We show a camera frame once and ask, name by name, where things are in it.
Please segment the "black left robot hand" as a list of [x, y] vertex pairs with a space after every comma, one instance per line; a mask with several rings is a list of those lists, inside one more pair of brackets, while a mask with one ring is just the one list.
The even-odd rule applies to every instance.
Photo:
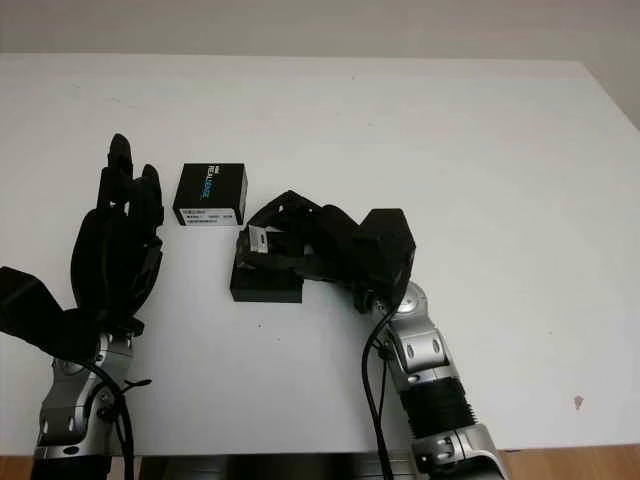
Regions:
[[77, 306], [108, 332], [139, 336], [136, 318], [157, 280], [164, 221], [159, 174], [146, 164], [134, 176], [131, 145], [122, 134], [111, 139], [101, 170], [96, 207], [84, 217], [71, 259]]

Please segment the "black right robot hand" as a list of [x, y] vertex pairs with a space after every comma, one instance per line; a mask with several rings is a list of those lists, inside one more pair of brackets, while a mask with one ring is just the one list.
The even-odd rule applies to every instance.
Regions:
[[356, 309], [370, 311], [374, 297], [355, 258], [357, 226], [334, 205], [320, 206], [293, 190], [282, 193], [239, 232], [230, 281], [233, 300], [300, 304], [304, 282], [313, 280], [350, 290]]

